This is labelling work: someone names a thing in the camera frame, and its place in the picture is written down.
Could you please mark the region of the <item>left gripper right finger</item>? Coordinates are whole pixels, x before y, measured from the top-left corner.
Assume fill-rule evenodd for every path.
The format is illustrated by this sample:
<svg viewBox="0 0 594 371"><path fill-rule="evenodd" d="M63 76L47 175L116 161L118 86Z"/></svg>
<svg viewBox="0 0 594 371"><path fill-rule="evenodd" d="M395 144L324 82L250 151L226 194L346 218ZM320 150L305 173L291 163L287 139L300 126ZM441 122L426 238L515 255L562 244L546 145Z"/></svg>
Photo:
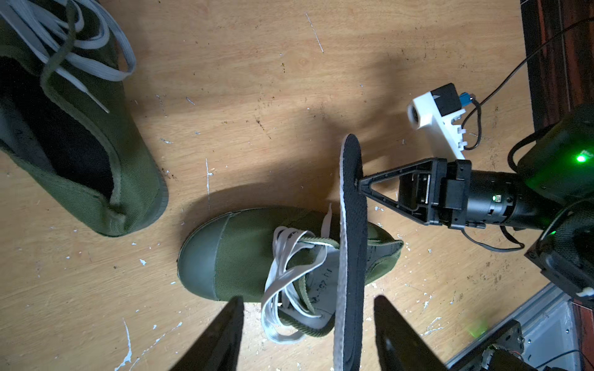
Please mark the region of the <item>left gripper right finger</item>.
<svg viewBox="0 0 594 371"><path fill-rule="evenodd" d="M375 341L381 370L442 370L446 366L383 295L374 299Z"/></svg>

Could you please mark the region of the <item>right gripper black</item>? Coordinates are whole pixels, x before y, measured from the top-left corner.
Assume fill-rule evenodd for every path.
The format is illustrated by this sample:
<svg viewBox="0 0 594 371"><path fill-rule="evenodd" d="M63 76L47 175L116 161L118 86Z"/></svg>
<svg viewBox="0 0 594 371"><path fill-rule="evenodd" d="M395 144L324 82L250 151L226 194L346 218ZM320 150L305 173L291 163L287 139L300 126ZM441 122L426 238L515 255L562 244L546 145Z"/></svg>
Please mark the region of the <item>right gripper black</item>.
<svg viewBox="0 0 594 371"><path fill-rule="evenodd" d="M559 205L516 173L472 169L469 160L424 159L357 180L359 193L422 225L543 230Z"/></svg>

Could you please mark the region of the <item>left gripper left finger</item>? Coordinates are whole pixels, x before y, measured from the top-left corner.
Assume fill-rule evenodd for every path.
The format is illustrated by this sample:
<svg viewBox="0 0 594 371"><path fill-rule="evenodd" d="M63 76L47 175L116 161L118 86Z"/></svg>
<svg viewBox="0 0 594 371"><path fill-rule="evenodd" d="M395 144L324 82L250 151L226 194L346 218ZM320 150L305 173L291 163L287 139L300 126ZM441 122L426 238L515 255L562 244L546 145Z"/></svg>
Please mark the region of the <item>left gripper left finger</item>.
<svg viewBox="0 0 594 371"><path fill-rule="evenodd" d="M244 300L233 297L171 370L236 370L244 326Z"/></svg>

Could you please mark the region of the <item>black insole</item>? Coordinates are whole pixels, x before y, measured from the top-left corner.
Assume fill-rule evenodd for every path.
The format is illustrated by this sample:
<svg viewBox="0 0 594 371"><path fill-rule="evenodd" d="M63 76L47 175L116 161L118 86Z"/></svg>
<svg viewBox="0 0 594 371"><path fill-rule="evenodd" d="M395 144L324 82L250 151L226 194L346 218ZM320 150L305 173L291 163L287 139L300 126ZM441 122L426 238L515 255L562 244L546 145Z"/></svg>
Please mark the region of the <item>black insole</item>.
<svg viewBox="0 0 594 371"><path fill-rule="evenodd" d="M360 193L360 143L354 134L340 153L340 262L334 328L334 368L359 370L362 353L364 286L368 262L368 206Z"/></svg>
<svg viewBox="0 0 594 371"><path fill-rule="evenodd" d="M12 96L57 175L111 197L114 181L106 150L82 124L44 94L38 77L16 60L3 57L1 89Z"/></svg>

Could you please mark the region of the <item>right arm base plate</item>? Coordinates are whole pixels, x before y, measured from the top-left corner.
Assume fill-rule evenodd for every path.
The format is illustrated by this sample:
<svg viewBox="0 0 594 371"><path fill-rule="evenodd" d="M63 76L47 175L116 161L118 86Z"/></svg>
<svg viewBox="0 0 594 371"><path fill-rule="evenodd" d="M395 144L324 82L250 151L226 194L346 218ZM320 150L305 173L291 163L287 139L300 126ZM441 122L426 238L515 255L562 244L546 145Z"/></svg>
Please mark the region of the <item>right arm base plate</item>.
<svg viewBox="0 0 594 371"><path fill-rule="evenodd" d="M535 370L524 361L521 323L512 319L448 365L449 370Z"/></svg>

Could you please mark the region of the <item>green shoe white laces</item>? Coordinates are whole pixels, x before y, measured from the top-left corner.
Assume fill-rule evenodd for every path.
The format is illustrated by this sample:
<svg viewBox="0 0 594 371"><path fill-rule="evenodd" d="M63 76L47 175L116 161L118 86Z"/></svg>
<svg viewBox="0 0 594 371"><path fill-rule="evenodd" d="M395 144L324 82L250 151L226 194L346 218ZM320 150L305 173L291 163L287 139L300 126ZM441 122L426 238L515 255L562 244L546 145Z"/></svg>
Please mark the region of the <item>green shoe white laces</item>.
<svg viewBox="0 0 594 371"><path fill-rule="evenodd" d="M121 237L169 194L126 105L127 36L97 1L1 4L1 149L96 233Z"/></svg>
<svg viewBox="0 0 594 371"><path fill-rule="evenodd" d="M260 304L265 335L278 344L334 329L339 269L339 216L296 207L213 218L188 236L177 259L179 280L189 292Z"/></svg>

